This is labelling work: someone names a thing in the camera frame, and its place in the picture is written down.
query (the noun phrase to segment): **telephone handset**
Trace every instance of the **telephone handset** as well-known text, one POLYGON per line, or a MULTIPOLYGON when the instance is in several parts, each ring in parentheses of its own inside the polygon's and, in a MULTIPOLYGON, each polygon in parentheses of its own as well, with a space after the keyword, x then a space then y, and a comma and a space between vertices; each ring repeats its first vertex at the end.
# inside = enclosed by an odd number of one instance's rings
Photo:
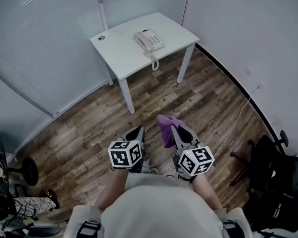
POLYGON ((164 47, 164 43, 157 37, 157 35, 150 29, 146 29, 142 32, 134 34, 135 41, 145 51, 144 55, 152 61, 152 69, 157 70, 159 67, 159 61, 154 57, 152 52, 164 47))

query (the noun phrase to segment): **wall outlet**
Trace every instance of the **wall outlet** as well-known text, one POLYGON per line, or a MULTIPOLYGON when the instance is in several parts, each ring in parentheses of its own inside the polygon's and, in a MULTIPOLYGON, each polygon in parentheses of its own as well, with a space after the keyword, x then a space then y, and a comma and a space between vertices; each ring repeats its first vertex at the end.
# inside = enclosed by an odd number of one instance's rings
POLYGON ((258 89, 262 90, 264 87, 264 83, 263 82, 259 82, 257 85, 258 89))
POLYGON ((248 76, 250 76, 253 73, 250 68, 247 68, 245 72, 248 76))

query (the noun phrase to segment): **white table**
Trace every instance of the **white table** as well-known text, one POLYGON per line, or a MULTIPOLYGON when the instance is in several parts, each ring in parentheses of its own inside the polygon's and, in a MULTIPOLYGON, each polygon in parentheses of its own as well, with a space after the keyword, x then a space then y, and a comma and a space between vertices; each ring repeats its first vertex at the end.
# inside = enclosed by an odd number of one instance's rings
POLYGON ((177 82, 180 84, 189 64, 195 43, 199 38, 161 13, 156 12, 136 18, 90 38, 90 41, 105 61, 102 69, 108 83, 112 85, 113 80, 107 65, 118 79, 131 114, 135 112, 135 108, 126 78, 151 64, 151 60, 143 54, 144 50, 135 42, 133 36, 135 32, 148 28, 165 44, 165 47, 153 52, 157 59, 161 59, 182 48, 187 48, 177 78, 177 82))

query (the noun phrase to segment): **black strap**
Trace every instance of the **black strap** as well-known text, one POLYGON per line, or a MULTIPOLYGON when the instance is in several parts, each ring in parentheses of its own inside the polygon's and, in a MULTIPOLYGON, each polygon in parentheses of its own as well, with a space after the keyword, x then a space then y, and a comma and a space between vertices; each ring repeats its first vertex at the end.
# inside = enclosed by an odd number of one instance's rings
POLYGON ((240 225, 237 222, 227 220, 222 221, 223 227, 227 231, 230 238, 245 238, 245 234, 243 232, 243 229, 240 227, 240 225))
POLYGON ((96 221, 85 221, 81 225, 76 238, 97 238, 97 232, 100 230, 100 223, 96 221))

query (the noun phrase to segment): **round black stool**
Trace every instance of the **round black stool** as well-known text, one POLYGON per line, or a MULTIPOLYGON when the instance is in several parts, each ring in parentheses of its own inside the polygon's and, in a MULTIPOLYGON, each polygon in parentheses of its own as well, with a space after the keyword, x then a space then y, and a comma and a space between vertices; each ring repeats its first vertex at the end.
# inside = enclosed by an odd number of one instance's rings
POLYGON ((32 160, 30 157, 24 158, 22 162, 22 168, 20 169, 8 168, 8 171, 21 173, 26 183, 30 186, 35 186, 39 180, 38 168, 34 160, 32 160))

